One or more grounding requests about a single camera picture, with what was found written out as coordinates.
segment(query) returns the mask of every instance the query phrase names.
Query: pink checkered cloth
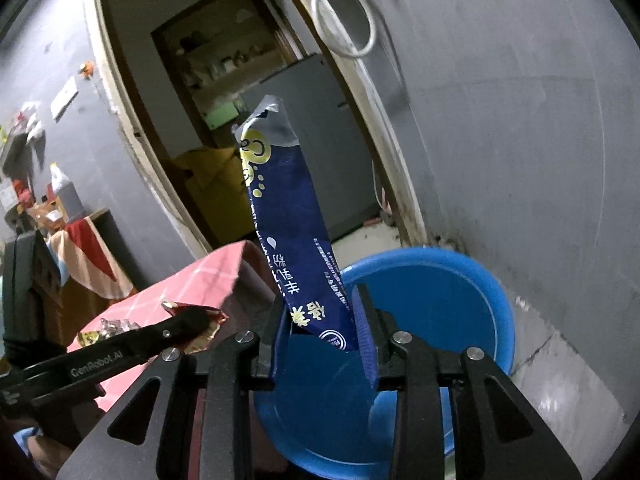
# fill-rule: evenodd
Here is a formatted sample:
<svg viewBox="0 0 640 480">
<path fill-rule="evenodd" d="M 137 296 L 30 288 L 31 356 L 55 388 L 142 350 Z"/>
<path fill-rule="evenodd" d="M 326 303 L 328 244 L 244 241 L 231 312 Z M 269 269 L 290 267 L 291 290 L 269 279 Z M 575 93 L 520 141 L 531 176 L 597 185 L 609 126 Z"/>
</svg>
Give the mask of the pink checkered cloth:
<svg viewBox="0 0 640 480">
<path fill-rule="evenodd" d="M 256 245 L 236 242 L 224 246 L 180 272 L 156 283 L 135 296 L 110 306 L 82 329 L 100 330 L 100 319 L 129 319 L 140 326 L 158 323 L 170 315 L 162 300 L 197 304 L 222 310 L 229 316 L 215 339 L 248 328 L 252 315 L 268 308 L 277 292 L 268 263 Z M 80 345 L 75 340 L 69 351 Z M 144 365 L 127 370 L 102 383 L 106 396 L 98 405 L 108 410 L 142 373 Z"/>
</svg>

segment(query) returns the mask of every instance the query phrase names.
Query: hanging cord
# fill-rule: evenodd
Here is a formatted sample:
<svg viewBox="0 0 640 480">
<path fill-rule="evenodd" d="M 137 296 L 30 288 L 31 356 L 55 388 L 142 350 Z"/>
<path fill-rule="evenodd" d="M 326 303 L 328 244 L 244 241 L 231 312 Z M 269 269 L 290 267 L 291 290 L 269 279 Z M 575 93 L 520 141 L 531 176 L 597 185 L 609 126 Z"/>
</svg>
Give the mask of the hanging cord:
<svg viewBox="0 0 640 480">
<path fill-rule="evenodd" d="M 311 0 L 311 19 L 314 22 L 314 27 L 318 32 L 318 36 L 320 36 L 320 39 L 324 42 L 324 44 L 326 44 L 329 50 L 331 50 L 338 56 L 346 57 L 349 59 L 357 59 L 369 54 L 376 44 L 376 40 L 378 38 L 378 30 L 376 28 L 376 21 L 373 16 L 373 10 L 371 9 L 371 6 L 367 2 L 367 0 L 358 0 L 358 3 L 362 7 L 362 10 L 364 10 L 367 21 L 369 22 L 369 41 L 367 41 L 367 44 L 360 50 L 357 50 L 355 47 L 348 48 L 341 46 L 335 36 L 327 33 L 326 28 L 323 26 L 320 19 L 320 1 L 322 1 L 322 5 L 325 9 L 331 9 L 334 14 L 336 14 L 336 12 L 334 11 L 334 8 L 331 6 L 328 0 Z"/>
</svg>

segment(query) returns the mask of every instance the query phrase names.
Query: yellow cloth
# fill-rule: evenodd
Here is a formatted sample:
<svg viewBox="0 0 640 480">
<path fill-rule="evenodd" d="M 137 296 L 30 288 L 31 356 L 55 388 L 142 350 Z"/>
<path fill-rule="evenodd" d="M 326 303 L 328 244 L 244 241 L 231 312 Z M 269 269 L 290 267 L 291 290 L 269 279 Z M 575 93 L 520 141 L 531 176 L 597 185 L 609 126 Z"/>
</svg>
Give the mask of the yellow cloth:
<svg viewBox="0 0 640 480">
<path fill-rule="evenodd" d="M 235 148 L 199 148 L 174 158 L 193 177 L 187 189 L 220 243 L 228 244 L 254 230 L 249 197 Z"/>
</svg>

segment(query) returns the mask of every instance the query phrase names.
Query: blue plastic bucket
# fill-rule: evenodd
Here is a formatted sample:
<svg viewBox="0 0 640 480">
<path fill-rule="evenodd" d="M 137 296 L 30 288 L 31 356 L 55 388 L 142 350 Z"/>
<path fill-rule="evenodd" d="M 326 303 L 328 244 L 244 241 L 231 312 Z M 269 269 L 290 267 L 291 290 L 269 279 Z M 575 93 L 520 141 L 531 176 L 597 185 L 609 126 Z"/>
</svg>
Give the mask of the blue plastic bucket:
<svg viewBox="0 0 640 480">
<path fill-rule="evenodd" d="M 431 248 L 388 251 L 347 267 L 349 296 L 364 282 L 377 308 L 435 348 L 478 346 L 506 373 L 514 351 L 509 301 L 495 278 L 461 254 Z M 448 391 L 441 390 L 445 451 L 453 449 Z M 372 391 L 358 352 L 292 335 L 284 372 L 255 407 L 275 447 L 324 478 L 384 479 L 390 464 L 396 394 Z"/>
</svg>

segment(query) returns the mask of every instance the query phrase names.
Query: plastic bottle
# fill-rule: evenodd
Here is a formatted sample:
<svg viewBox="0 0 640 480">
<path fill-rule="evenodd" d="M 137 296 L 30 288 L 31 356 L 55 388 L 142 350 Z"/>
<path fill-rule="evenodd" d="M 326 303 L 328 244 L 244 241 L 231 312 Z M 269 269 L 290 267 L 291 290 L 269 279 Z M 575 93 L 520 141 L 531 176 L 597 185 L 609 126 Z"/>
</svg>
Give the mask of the plastic bottle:
<svg viewBox="0 0 640 480">
<path fill-rule="evenodd" d="M 65 219 L 66 223 L 71 224 L 86 216 L 74 183 L 62 173 L 55 162 L 51 165 L 51 188 L 53 194 L 62 202 L 62 207 L 68 217 Z"/>
</svg>

